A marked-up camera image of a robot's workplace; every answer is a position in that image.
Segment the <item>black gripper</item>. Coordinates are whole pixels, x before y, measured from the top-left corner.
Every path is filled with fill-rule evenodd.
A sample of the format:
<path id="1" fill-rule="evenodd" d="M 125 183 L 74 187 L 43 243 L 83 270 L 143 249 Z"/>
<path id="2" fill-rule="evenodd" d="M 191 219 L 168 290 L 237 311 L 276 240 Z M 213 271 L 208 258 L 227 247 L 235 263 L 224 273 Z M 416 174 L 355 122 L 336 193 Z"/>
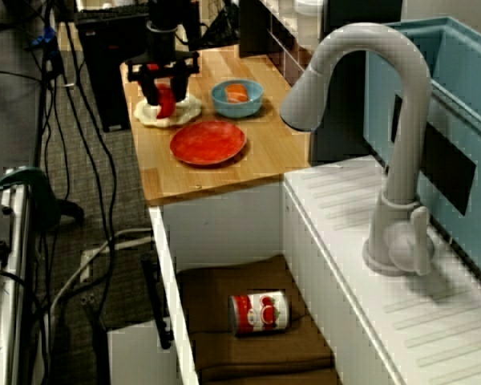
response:
<path id="1" fill-rule="evenodd" d="M 157 106 L 157 78 L 170 78 L 175 100 L 184 100 L 188 91 L 188 78 L 200 71 L 197 51 L 177 51 L 176 27 L 161 30 L 153 23 L 146 24 L 146 49 L 141 55 L 126 61 L 127 79 L 139 82 L 144 97 L 151 106 Z"/>

